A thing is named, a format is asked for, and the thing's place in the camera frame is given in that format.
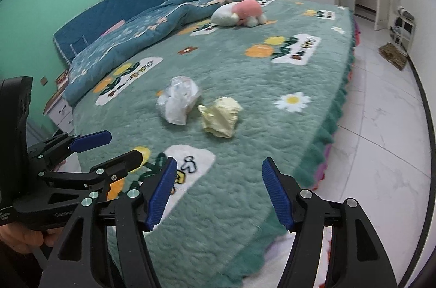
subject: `white daisy flower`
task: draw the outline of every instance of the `white daisy flower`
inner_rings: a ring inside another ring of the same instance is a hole
[[[307,107],[310,102],[310,97],[304,96],[303,93],[287,94],[276,101],[274,104],[281,110],[288,112],[301,112],[303,108]]]
[[[341,27],[333,26],[331,29],[335,30],[336,32],[338,32],[342,35],[345,33],[345,31]]]

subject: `nightstand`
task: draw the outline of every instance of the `nightstand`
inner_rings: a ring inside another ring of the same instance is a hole
[[[44,115],[48,115],[59,129],[68,134],[74,131],[73,109],[62,97],[67,84],[64,84],[45,104]]]

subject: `pink and white plush toy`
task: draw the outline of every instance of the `pink and white plush toy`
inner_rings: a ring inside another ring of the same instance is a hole
[[[211,22],[219,26],[245,25],[255,27],[266,23],[260,4],[256,0],[244,0],[219,7],[212,15]]]

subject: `small rug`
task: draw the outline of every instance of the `small rug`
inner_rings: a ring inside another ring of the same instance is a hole
[[[403,70],[407,63],[404,56],[392,43],[379,48],[380,55],[399,70]]]

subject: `plastic bag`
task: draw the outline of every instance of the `plastic bag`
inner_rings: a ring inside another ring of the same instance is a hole
[[[201,95],[191,78],[175,77],[159,96],[156,107],[163,118],[174,125],[185,125],[187,114]]]
[[[242,109],[242,106],[232,97],[216,99],[210,107],[198,106],[203,129],[216,137],[223,138],[231,138],[235,133],[238,112]]]

